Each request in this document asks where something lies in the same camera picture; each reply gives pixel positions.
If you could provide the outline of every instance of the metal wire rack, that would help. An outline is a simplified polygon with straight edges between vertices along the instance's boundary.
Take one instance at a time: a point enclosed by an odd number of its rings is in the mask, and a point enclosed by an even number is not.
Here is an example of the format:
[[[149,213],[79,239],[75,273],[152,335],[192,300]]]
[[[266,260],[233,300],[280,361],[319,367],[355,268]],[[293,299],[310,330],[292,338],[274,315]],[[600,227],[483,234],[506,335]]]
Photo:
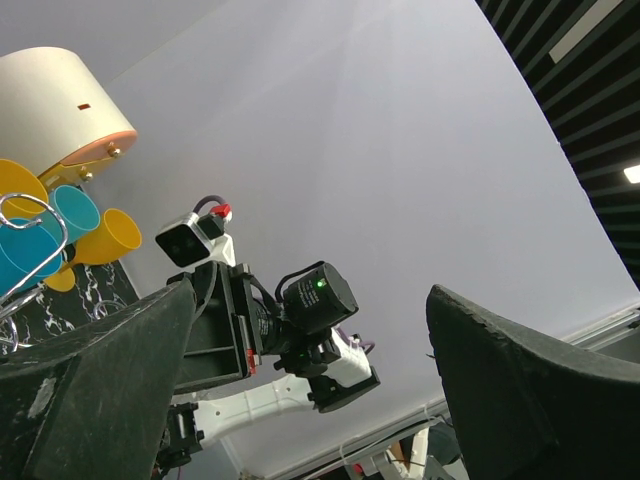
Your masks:
[[[54,219],[60,226],[60,230],[62,231],[62,241],[60,242],[60,245],[58,246],[58,248],[56,248],[56,250],[51,255],[49,255],[49,257],[43,260],[42,263],[40,263],[36,268],[34,268],[28,274],[26,274],[18,283],[16,283],[13,287],[11,287],[11,289],[9,289],[7,293],[0,296],[0,325],[2,325],[3,323],[7,324],[9,326],[9,331],[11,332],[11,338],[0,337],[0,343],[9,346],[9,350],[11,352],[15,352],[18,350],[18,348],[29,347],[31,345],[20,343],[20,340],[18,338],[18,329],[16,327],[15,322],[13,321],[12,315],[15,314],[22,307],[27,305],[28,303],[32,302],[43,291],[44,287],[39,285],[33,288],[32,290],[30,290],[29,292],[27,292],[25,295],[13,300],[8,305],[4,307],[2,305],[9,298],[11,298],[13,294],[15,294],[18,290],[20,290],[20,288],[22,288],[29,280],[31,280],[40,270],[42,270],[50,261],[54,260],[58,255],[60,255],[60,253],[62,253],[62,251],[67,246],[67,243],[69,241],[69,232],[67,230],[67,226],[64,223],[64,220],[62,219],[60,214],[58,214],[58,212],[56,212],[55,209],[51,207],[51,205],[44,202],[43,200],[40,200],[39,198],[36,198],[32,195],[27,195],[25,193],[7,193],[0,197],[0,224],[1,225],[4,225],[14,230],[25,230],[27,228],[35,227],[42,222],[42,220],[40,219],[35,219],[23,225],[16,225],[15,223],[12,223],[2,213],[2,205],[4,204],[4,202],[11,200],[12,198],[23,198],[25,200],[30,200],[32,202],[37,203],[38,205],[43,207],[45,210],[47,210],[49,213],[51,213],[51,215],[53,215]]]

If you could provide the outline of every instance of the yellow cup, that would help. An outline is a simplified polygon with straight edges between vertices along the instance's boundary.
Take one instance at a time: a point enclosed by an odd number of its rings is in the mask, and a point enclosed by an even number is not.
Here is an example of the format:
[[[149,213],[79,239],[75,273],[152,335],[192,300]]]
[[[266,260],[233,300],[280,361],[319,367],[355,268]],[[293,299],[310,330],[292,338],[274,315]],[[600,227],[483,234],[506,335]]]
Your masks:
[[[0,196],[7,193],[26,193],[44,202],[49,202],[49,195],[38,177],[19,163],[0,158]],[[33,218],[44,209],[35,202],[21,198],[13,198],[3,204],[5,217]]]
[[[76,255],[58,273],[45,280],[58,292],[68,292],[76,283],[72,267],[79,263],[104,265],[115,262],[142,245],[142,234],[133,219],[122,210],[110,208],[102,214],[100,226],[76,242]]]

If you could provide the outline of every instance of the blue cup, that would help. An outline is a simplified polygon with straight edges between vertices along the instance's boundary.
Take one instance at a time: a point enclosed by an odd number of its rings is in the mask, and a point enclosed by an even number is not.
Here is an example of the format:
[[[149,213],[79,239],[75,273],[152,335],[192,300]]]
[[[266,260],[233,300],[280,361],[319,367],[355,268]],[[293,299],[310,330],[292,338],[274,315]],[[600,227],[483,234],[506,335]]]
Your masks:
[[[24,225],[24,218],[13,218],[11,222]],[[29,272],[51,255],[59,243],[40,225],[14,230],[0,225],[0,296],[22,280]],[[31,278],[19,291],[27,290],[38,282],[56,273],[62,266],[62,255],[57,255]]]
[[[49,205],[58,212],[69,230],[69,241],[74,243],[100,225],[100,212],[93,200],[82,190],[70,185],[62,185],[49,195]],[[58,244],[62,241],[60,225],[51,213],[38,215],[44,227]]]

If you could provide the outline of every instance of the lamp shade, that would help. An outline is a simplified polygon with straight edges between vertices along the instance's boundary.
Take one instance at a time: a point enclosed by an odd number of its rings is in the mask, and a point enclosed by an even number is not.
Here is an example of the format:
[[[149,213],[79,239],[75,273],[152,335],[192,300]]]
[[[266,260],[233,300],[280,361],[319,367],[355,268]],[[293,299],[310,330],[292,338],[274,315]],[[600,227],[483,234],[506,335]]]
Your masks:
[[[120,155],[137,133],[80,57],[38,47],[0,57],[0,157],[40,176]]]

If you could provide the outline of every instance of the black marble pattern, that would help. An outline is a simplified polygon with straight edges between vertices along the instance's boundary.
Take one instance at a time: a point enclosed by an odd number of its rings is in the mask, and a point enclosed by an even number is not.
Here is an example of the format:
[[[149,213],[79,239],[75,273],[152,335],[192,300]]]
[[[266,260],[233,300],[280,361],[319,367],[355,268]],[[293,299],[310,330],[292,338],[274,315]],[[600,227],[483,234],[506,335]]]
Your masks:
[[[45,289],[34,301],[17,312],[13,319],[20,342],[36,344],[95,321],[93,309],[102,300],[129,305],[138,297],[119,262],[107,265],[74,267],[75,288],[66,293]],[[6,325],[0,336],[9,338]]]

